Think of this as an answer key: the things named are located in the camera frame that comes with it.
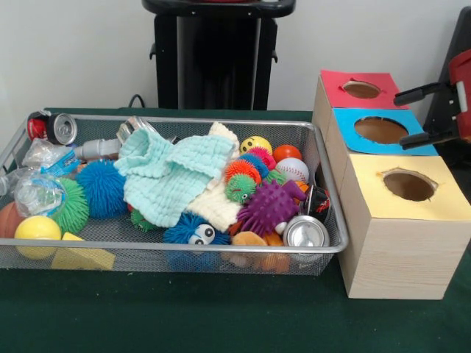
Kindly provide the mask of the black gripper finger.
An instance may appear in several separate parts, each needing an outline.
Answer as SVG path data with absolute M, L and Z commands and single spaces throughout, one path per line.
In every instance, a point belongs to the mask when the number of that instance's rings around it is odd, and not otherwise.
M 449 82 L 433 82 L 417 88 L 412 88 L 394 96 L 393 103 L 397 107 L 406 106 L 417 101 L 422 101 L 426 96 L 442 91 L 453 91 Z
M 421 146 L 435 145 L 455 140 L 459 138 L 459 133 L 456 131 L 446 131 L 440 133 L 419 133 L 415 135 L 408 135 L 400 139 L 400 146 L 403 150 L 418 148 Z

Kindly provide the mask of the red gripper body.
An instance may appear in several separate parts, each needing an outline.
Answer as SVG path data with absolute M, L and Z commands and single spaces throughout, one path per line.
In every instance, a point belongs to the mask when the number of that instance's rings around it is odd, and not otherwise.
M 455 56 L 448 66 L 448 85 L 453 103 L 452 128 L 444 134 L 441 143 L 461 139 L 470 142 L 470 50 Z

